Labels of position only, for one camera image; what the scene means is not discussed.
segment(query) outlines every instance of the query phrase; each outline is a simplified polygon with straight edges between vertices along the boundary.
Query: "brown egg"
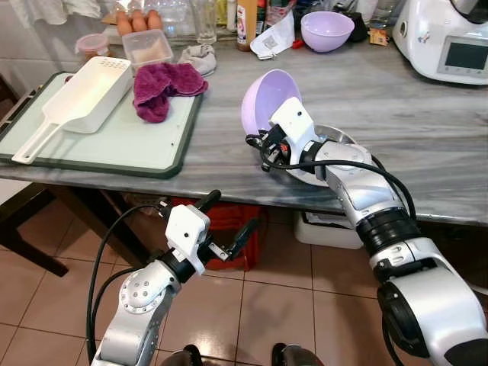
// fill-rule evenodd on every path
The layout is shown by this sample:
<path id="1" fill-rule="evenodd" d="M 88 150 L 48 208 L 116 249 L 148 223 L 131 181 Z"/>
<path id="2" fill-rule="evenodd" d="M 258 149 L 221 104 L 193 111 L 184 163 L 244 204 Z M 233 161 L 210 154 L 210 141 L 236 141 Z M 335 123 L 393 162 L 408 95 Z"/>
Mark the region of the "brown egg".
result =
<path id="1" fill-rule="evenodd" d="M 132 28 L 135 32 L 147 31 L 146 20 L 141 10 L 132 12 Z"/>
<path id="2" fill-rule="evenodd" d="M 159 13 L 156 10 L 151 10 L 147 18 L 147 27 L 149 29 L 161 29 L 162 22 Z"/>
<path id="3" fill-rule="evenodd" d="M 133 31 L 125 11 L 117 12 L 117 31 L 121 37 Z"/>

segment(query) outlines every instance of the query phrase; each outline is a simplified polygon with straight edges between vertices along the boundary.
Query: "dark wooden chair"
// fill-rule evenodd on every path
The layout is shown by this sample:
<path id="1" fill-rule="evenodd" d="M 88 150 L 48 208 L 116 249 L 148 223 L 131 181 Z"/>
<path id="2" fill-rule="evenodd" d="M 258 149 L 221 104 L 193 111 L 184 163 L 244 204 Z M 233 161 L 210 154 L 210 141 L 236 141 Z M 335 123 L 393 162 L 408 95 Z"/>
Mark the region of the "dark wooden chair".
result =
<path id="1" fill-rule="evenodd" d="M 53 199 L 54 196 L 42 185 L 31 183 L 0 204 L 0 245 L 62 277 L 68 268 L 23 240 L 17 230 L 23 222 L 47 206 Z"/>

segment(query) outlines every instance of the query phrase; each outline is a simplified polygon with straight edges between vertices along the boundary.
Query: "pink lid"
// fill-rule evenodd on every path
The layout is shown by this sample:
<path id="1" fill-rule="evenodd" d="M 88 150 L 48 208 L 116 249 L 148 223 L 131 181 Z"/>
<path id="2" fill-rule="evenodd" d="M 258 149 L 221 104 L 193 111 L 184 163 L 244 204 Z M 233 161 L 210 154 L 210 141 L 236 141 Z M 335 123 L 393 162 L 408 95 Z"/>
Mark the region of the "pink lid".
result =
<path id="1" fill-rule="evenodd" d="M 76 41 L 76 49 L 83 52 L 96 52 L 108 46 L 108 38 L 103 34 L 89 34 Z"/>

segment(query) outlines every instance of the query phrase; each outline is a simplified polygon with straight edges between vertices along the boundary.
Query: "kitchen counter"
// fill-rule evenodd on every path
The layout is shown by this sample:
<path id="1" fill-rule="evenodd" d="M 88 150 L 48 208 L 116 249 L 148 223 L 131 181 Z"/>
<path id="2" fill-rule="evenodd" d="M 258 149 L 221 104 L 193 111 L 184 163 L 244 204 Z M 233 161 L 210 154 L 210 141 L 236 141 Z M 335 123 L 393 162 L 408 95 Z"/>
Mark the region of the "kitchen counter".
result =
<path id="1" fill-rule="evenodd" d="M 174 178 L 0 164 L 0 178 L 151 194 L 198 197 L 220 189 L 223 200 L 303 210 L 339 210 L 329 189 L 285 172 L 264 173 L 244 143 L 239 116 L 246 89 L 269 69 L 296 80 L 315 121 L 353 136 L 411 191 L 421 220 L 488 226 L 488 94 L 419 76 L 394 44 L 346 44 L 329 54 L 306 47 L 259 61 L 232 42 L 216 45 L 185 164 Z"/>

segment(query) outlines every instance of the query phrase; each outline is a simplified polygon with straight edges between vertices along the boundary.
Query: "appliance display screen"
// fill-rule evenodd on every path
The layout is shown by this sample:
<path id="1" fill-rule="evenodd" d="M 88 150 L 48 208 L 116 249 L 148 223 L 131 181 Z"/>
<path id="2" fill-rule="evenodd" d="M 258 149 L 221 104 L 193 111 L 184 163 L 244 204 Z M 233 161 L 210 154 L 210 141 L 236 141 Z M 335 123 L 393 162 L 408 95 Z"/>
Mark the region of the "appliance display screen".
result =
<path id="1" fill-rule="evenodd" d="M 453 42 L 449 48 L 445 65 L 483 70 L 487 56 L 488 47 L 486 46 Z"/>

